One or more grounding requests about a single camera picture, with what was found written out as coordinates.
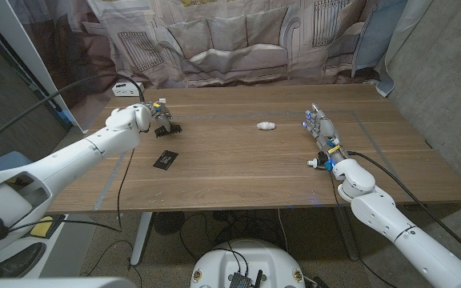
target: wooden table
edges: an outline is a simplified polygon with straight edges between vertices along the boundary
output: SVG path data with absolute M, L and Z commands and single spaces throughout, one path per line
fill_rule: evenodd
M 262 209 L 337 206 L 330 176 L 314 170 L 315 140 L 301 126 L 317 103 L 333 121 L 347 150 L 377 160 L 425 203 L 461 202 L 461 180 L 403 116 L 370 85 L 255 86 L 168 89 L 166 98 L 182 133 L 142 134 L 134 151 L 115 155 L 63 191 L 49 212 Z M 114 98 L 94 129 L 114 108 L 138 102 Z M 256 124 L 274 122 L 274 130 Z M 168 170 L 153 167 L 164 150 L 178 153 Z M 357 161 L 398 204 L 411 200 L 381 170 Z M 127 166 L 129 170 L 124 179 Z

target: robotic arm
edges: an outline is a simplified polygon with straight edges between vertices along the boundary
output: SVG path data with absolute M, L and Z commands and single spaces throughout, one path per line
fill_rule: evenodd
M 314 103 L 303 126 L 322 151 L 308 164 L 331 170 L 343 181 L 339 195 L 351 203 L 354 216 L 394 243 L 433 286 L 461 287 L 461 260 L 405 217 L 392 197 L 375 185 L 373 175 L 349 158 L 331 120 Z
M 152 119 L 162 133 L 180 132 L 162 99 L 116 109 L 106 127 L 49 156 L 14 169 L 0 171 L 0 249 L 33 227 L 8 232 L 12 226 L 39 221 L 58 194 L 102 160 L 135 148 L 140 132 L 148 132 Z

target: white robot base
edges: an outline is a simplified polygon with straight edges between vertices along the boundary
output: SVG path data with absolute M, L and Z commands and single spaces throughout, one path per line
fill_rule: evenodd
M 230 241 L 230 247 L 247 260 L 247 277 L 251 279 L 249 283 L 252 286 L 256 286 L 258 272 L 262 270 L 263 280 L 257 287 L 305 288 L 300 265 L 277 246 L 262 240 L 246 238 Z M 191 275 L 190 288 L 245 287 L 242 284 L 231 285 L 231 280 L 238 270 L 241 275 L 247 272 L 245 261 L 238 254 L 218 250 L 220 248 L 230 249 L 224 242 L 198 260 Z

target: cable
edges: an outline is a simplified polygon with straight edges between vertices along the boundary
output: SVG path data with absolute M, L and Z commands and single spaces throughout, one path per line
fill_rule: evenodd
M 138 272 L 138 270 L 136 269 L 136 267 L 134 267 L 134 266 L 131 265 L 131 268 L 133 268 L 134 271 L 136 272 L 136 274 L 138 275 L 138 277 L 140 277 L 140 288 L 143 288 L 143 286 L 142 286 L 142 284 L 143 284 L 142 275 L 140 274 L 140 272 Z
M 372 273 L 376 276 L 376 278 L 382 280 L 382 282 L 384 282 L 385 284 L 387 284 L 389 287 L 394 287 L 394 288 L 397 288 L 396 286 L 390 284 L 387 280 L 384 280 L 383 278 L 381 278 L 378 274 L 376 274 L 371 268 L 369 268 L 369 266 L 361 259 L 359 258 L 360 262 Z
M 383 167 L 383 166 L 381 166 L 380 164 L 378 164 L 375 160 L 373 160 L 373 159 L 367 157 L 366 155 L 364 155 L 364 154 L 362 154 L 362 153 L 354 152 L 354 151 L 348 151 L 348 154 L 349 154 L 349 155 L 357 155 L 357 156 L 359 156 L 359 157 L 362 157 L 362 158 L 366 159 L 367 161 L 369 161 L 369 162 L 375 164 L 375 166 L 377 166 L 378 168 L 380 168 L 380 169 L 381 169 L 383 172 L 385 172 L 387 175 L 389 175 L 389 176 L 390 176 L 394 181 L 396 181 L 396 183 L 398 183 L 398 185 L 408 194 L 408 196 L 410 196 L 410 198 L 412 198 L 415 202 L 417 202 L 417 204 L 419 204 L 419 205 L 423 208 L 423 210 L 424 210 L 433 220 L 435 220 L 442 228 L 445 229 L 446 232 L 449 233 L 449 235 L 451 235 L 456 241 L 458 241 L 458 242 L 461 244 L 461 238 L 460 238 L 457 234 L 455 234 L 455 232 L 453 232 L 449 227 L 447 227 L 444 223 L 442 223 L 442 221 L 440 221 L 436 216 L 434 216 L 433 213 L 430 212 L 430 211 L 428 210 L 428 208 L 426 208 L 425 205 L 423 205 L 423 204 L 421 203 L 421 201 L 418 200 L 417 197 L 414 196 L 414 195 L 412 194 L 412 192 L 410 192 L 410 191 L 408 190 L 408 188 L 406 188 L 406 187 L 404 186 L 404 184 L 401 183 L 401 181 L 400 181 L 397 177 L 395 177 L 389 170 L 387 170 L 385 167 Z
M 36 221 L 36 222 L 32 222 L 32 223 L 27 223 L 27 224 L 24 224 L 24 225 L 17 226 L 15 228 L 9 228 L 7 232 L 11 233 L 11 232 L 19 230 L 21 228 L 24 228 L 24 227 L 28 227 L 28 226 L 32 226 L 32 225 L 36 225 L 36 224 L 40 224 L 40 223 L 51 223 L 51 222 L 52 223 L 65 222 L 65 223 L 88 224 L 88 225 L 104 227 L 104 228 L 107 228 L 107 229 L 110 229 L 110 230 L 113 230 L 113 231 L 117 231 L 117 232 L 122 232 L 121 230 L 118 230 L 116 228 L 113 228 L 113 227 L 110 227 L 110 226 L 107 226 L 107 225 L 104 225 L 104 224 L 99 224 L 99 223 L 95 223 L 95 222 L 88 222 L 88 221 L 65 220 L 65 219 L 64 220 L 42 220 L 42 221 Z
M 231 243 L 227 241 L 227 245 L 229 246 L 230 251 L 232 251 Z M 232 251 L 232 254 L 234 255 L 234 258 L 236 258 L 236 262 L 238 263 L 238 274 L 241 274 L 241 265 L 239 265 L 238 256 L 236 256 L 236 253 L 234 251 Z
M 229 250 L 229 249 L 225 249 L 225 248 L 214 248 L 214 249 L 209 250 L 209 252 L 215 251 L 215 250 L 223 250 L 223 251 L 227 251 L 227 252 L 236 253 L 236 254 L 239 255 L 241 258 L 243 258 L 243 261 L 244 261 L 245 264 L 247 265 L 247 270 L 245 271 L 245 277 L 248 275 L 248 262 L 247 262 L 247 260 L 245 259 L 245 257 L 244 257 L 243 255 L 241 255 L 238 251 Z
M 318 286 L 318 283 L 316 283 L 316 281 L 314 281 L 314 280 L 308 278 L 307 276 L 303 275 L 303 278 L 304 278 L 306 281 L 308 281 L 308 282 L 310 282 L 310 283 L 312 283 L 312 284 L 315 284 L 316 287 Z
M 76 82 L 74 82 L 74 83 L 72 83 L 70 85 L 67 85 L 67 86 L 63 87 L 62 89 L 60 89 L 60 90 L 54 92 L 53 94 L 45 97 L 44 99 L 40 100 L 39 102 L 36 102 L 30 108 L 28 108 L 27 110 L 24 110 L 19 115 L 15 116 L 11 120 L 9 120 L 5 125 L 3 125 L 0 128 L 0 133 L 2 133 L 4 130 L 6 130 L 6 128 L 10 127 L 12 124 L 16 123 L 18 120 L 20 120 L 24 116 L 28 115 L 29 112 L 39 108 L 42 104 L 44 104 L 45 102 L 48 102 L 49 100 L 51 100 L 54 97 L 60 95 L 61 93 L 65 92 L 67 90 L 70 90 L 71 88 L 74 88 L 76 86 L 79 86 L 79 85 L 83 84 L 84 82 L 88 82 L 88 81 L 96 79 L 96 78 L 102 78 L 102 77 L 108 77 L 108 76 L 116 76 L 116 77 L 119 77 L 119 78 L 126 79 L 127 81 L 129 81 L 133 85 L 135 85 L 136 88 L 138 89 L 138 91 L 141 90 L 140 86 L 138 86 L 138 84 L 133 79 L 131 79 L 129 77 L 126 77 L 126 76 L 122 76 L 121 74 L 109 73 L 109 74 L 102 74 L 102 75 L 96 75 L 96 76 L 84 78 L 82 80 L 76 81 Z M 145 94 L 145 90 L 143 90 L 142 93 L 138 95 L 140 97 L 140 102 L 145 102 L 144 94 Z
M 88 272 L 88 273 L 86 274 L 86 276 L 91 276 L 91 275 L 92 275 L 92 273 L 94 272 L 95 268 L 97 268 L 97 265 L 101 262 L 101 259 L 102 259 L 102 257 L 104 257 L 104 255 L 106 254 L 106 252 L 108 252 L 108 250 L 109 250 L 113 245 L 115 245 L 115 244 L 117 244 L 117 243 L 119 243 L 119 242 L 125 242 L 125 243 L 129 244 L 129 247 L 131 248 L 131 250 L 133 250 L 133 245 L 132 245 L 129 241 L 127 241 L 127 240 L 117 240 L 117 241 L 111 243 L 111 245 L 109 245 L 109 246 L 104 250 L 104 252 L 102 252 L 101 257 L 99 257 L 99 259 L 98 259 L 97 262 L 95 263 L 95 265 L 94 265 L 94 267 L 92 268 L 92 270 L 90 270 L 90 272 Z
M 330 174 L 330 180 L 332 181 L 332 192 L 334 193 L 334 197 L 335 197 L 335 202 L 338 203 L 338 200 L 337 200 L 337 195 L 335 194 L 335 183 L 334 183 L 334 178 L 332 177 L 333 174 L 332 172 L 328 171 L 328 173 Z M 362 257 L 359 255 L 359 260 L 360 262 L 362 262 L 364 264 L 364 266 L 369 270 L 371 271 L 372 274 L 374 274 L 378 279 L 382 280 L 382 282 L 386 283 L 387 285 L 389 285 L 390 287 L 394 287 L 396 288 L 396 286 L 390 284 L 387 280 L 381 278 L 378 274 L 376 274 L 368 265 L 366 265 L 366 263 L 362 260 Z
M 195 261 L 198 261 L 198 258 L 195 257 L 195 255 L 194 255 L 193 253 L 191 253 L 191 251 L 190 251 L 190 250 L 188 249 L 188 247 L 186 246 L 186 243 L 184 242 L 184 239 L 182 239 L 182 228 L 184 227 L 184 224 L 186 224 L 186 222 L 187 222 L 190 218 L 193 218 L 193 217 L 195 217 L 195 216 L 197 216 L 197 215 L 201 215 L 201 216 L 204 217 L 204 220 L 205 220 L 204 226 L 205 226 L 205 231 L 206 231 L 207 240 L 209 240 L 209 242 L 210 242 L 211 244 L 214 244 L 214 243 L 210 240 L 209 234 L 207 233 L 207 217 L 206 217 L 206 215 L 201 214 L 201 213 L 197 213 L 197 214 L 193 214 L 193 215 L 191 215 L 190 217 L 188 217 L 188 218 L 184 221 L 184 223 L 182 224 L 181 229 L 179 230 L 179 238 L 181 239 L 182 246 L 184 246 L 184 249 L 186 250 L 186 252 L 188 252 L 188 254 L 189 254 Z M 247 265 L 247 269 L 245 270 L 245 276 L 247 276 L 247 275 L 248 275 L 248 262 L 247 262 L 247 260 L 246 260 L 245 257 L 244 257 L 243 255 L 241 255 L 239 252 L 232 250 L 231 244 L 230 244 L 228 241 L 227 241 L 227 245 L 229 246 L 230 249 L 225 249 L 225 248 L 214 248 L 214 249 L 212 249 L 212 250 L 210 250 L 210 251 L 214 251 L 214 250 L 225 250 L 225 251 L 232 252 L 233 255 L 234 255 L 234 257 L 236 258 L 236 261 L 238 262 L 238 267 L 239 267 L 238 273 L 241 274 L 241 266 L 239 265 L 239 260 L 238 260 L 238 258 L 236 257 L 236 254 L 239 255 L 241 258 L 243 258 L 243 261 L 244 261 L 245 264 Z
M 181 238 L 181 243 L 182 245 L 184 246 L 184 249 L 186 250 L 186 252 L 188 252 L 189 255 L 191 255 L 191 257 L 193 259 L 195 259 L 195 261 L 198 261 L 198 258 L 195 257 L 195 255 L 193 253 L 191 253 L 191 251 L 188 249 L 188 247 L 186 246 L 186 243 L 184 242 L 184 240 L 182 239 L 182 228 L 184 227 L 184 224 L 186 224 L 188 222 L 188 220 L 190 220 L 191 218 L 197 216 L 197 215 L 200 215 L 200 216 L 203 216 L 204 217 L 204 220 L 205 220 L 205 231 L 206 231 L 206 236 L 207 236 L 207 240 L 209 241 L 209 243 L 211 243 L 211 245 L 214 245 L 214 243 L 210 240 L 210 237 L 209 237 L 209 234 L 207 233 L 207 217 L 206 215 L 202 214 L 202 213 L 197 213 L 197 214 L 193 214 L 191 215 L 190 217 L 188 217 L 186 220 L 184 220 L 184 223 L 182 224 L 181 226 L 181 229 L 179 230 L 179 237 Z
M 127 243 L 127 244 L 129 245 L 129 247 L 131 248 L 131 250 L 133 250 L 133 245 L 132 245 L 129 241 L 127 241 L 127 240 L 117 240 L 117 241 L 111 243 L 111 245 L 109 245 L 109 246 L 104 250 L 104 252 L 102 252 L 101 257 L 99 257 L 99 259 L 98 259 L 97 262 L 95 263 L 95 265 L 94 265 L 94 267 L 92 268 L 92 270 L 90 270 L 90 272 L 88 272 L 88 273 L 86 274 L 86 276 L 91 276 L 91 275 L 92 275 L 92 273 L 94 272 L 95 268 L 97 268 L 98 264 L 101 262 L 102 257 L 104 257 L 104 255 L 106 254 L 106 252 L 108 252 L 108 250 L 109 250 L 113 245 L 115 245 L 115 244 L 117 244 L 117 243 L 119 243 L 119 242 L 125 242 L 125 243 Z M 143 285 L 142 275 L 138 272 L 138 270 L 136 269 L 135 266 L 132 266 L 131 264 L 129 264 L 129 265 L 130 265 L 131 268 L 134 269 L 134 271 L 136 272 L 136 274 L 137 274 L 138 277 L 140 278 L 140 288 L 142 288 L 142 285 Z
M 133 160 L 133 154 L 134 154 L 134 148 L 133 148 L 133 151 L 131 152 L 131 157 L 129 159 L 129 162 L 127 163 L 127 168 L 126 168 L 126 172 L 124 173 L 124 178 L 122 179 L 122 181 L 120 182 L 120 187 L 118 188 L 118 196 L 117 196 L 117 218 L 118 218 L 118 228 L 120 228 L 120 230 L 122 230 L 122 222 L 121 222 L 121 219 L 120 219 L 120 191 L 122 191 L 122 186 L 124 185 L 124 181 L 126 180 L 126 176 L 127 176 L 127 171 L 129 170 L 129 166 L 131 164 L 131 160 Z
M 277 211 L 279 212 L 280 227 L 282 228 L 282 233 L 284 234 L 284 241 L 286 242 L 286 252 L 289 253 L 289 247 L 287 246 L 286 231 L 284 230 L 284 225 L 282 224 L 282 219 L 280 218 L 280 209 L 277 209 Z
M 335 183 L 334 183 L 334 176 L 331 171 L 328 171 L 328 174 L 330 175 L 330 180 L 332 181 L 332 191 L 334 192 L 334 198 L 335 198 L 335 203 L 339 205 L 339 200 L 337 200 L 337 195 L 335 194 Z

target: bolt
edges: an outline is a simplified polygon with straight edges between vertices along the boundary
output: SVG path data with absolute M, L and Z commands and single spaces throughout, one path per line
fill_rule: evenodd
M 293 278 L 297 281 L 300 282 L 303 279 L 303 274 L 300 270 L 295 269 L 293 270 Z
M 202 278 L 202 271 L 199 269 L 199 270 L 196 270 L 194 273 L 193 273 L 193 280 L 195 282 L 198 282 L 198 280 L 200 280 Z

